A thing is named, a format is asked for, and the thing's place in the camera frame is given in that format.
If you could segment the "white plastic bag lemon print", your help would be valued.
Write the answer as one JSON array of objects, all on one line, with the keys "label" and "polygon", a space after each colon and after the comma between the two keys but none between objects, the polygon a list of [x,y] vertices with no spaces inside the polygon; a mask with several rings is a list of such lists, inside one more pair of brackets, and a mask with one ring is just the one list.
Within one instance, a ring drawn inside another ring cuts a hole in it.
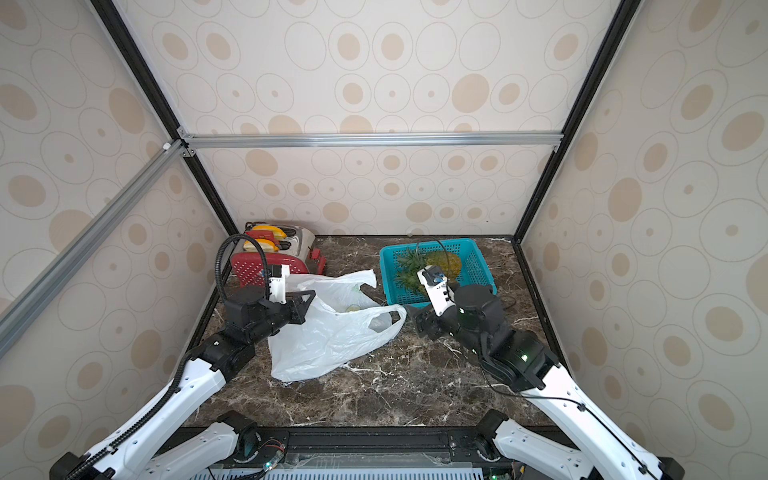
[{"label": "white plastic bag lemon print", "polygon": [[393,340],[405,325],[406,309],[381,306],[361,291],[375,287],[372,270],[340,277],[291,274],[290,293],[315,292],[305,322],[289,324],[268,339],[271,375],[282,382],[321,377]]}]

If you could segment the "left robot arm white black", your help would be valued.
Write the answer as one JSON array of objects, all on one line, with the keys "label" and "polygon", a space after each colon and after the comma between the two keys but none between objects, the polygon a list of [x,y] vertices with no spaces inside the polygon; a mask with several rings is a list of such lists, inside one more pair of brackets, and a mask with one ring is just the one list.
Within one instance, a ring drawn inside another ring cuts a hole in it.
[{"label": "left robot arm white black", "polygon": [[254,458],[261,438],[255,424],[237,412],[220,416],[202,436],[166,454],[157,452],[200,405],[239,374],[261,341],[289,324],[303,324],[315,296],[312,290],[269,294],[259,286],[234,292],[224,302],[224,328],[186,354],[169,384],[88,452],[64,454],[51,467],[50,478],[184,478],[230,455]]}]

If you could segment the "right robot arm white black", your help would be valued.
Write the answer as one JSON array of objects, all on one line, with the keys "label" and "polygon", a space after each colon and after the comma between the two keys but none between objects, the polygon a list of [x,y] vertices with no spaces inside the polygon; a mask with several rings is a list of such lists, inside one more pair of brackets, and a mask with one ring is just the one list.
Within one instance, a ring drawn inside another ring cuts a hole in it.
[{"label": "right robot arm white black", "polygon": [[477,427],[484,456],[518,461],[552,479],[684,477],[676,460],[649,452],[603,413],[535,333],[514,329],[489,288],[452,291],[441,281],[424,289],[430,304],[416,316],[420,334],[458,341],[476,355],[483,374],[545,413],[572,443],[557,443],[492,410]]}]

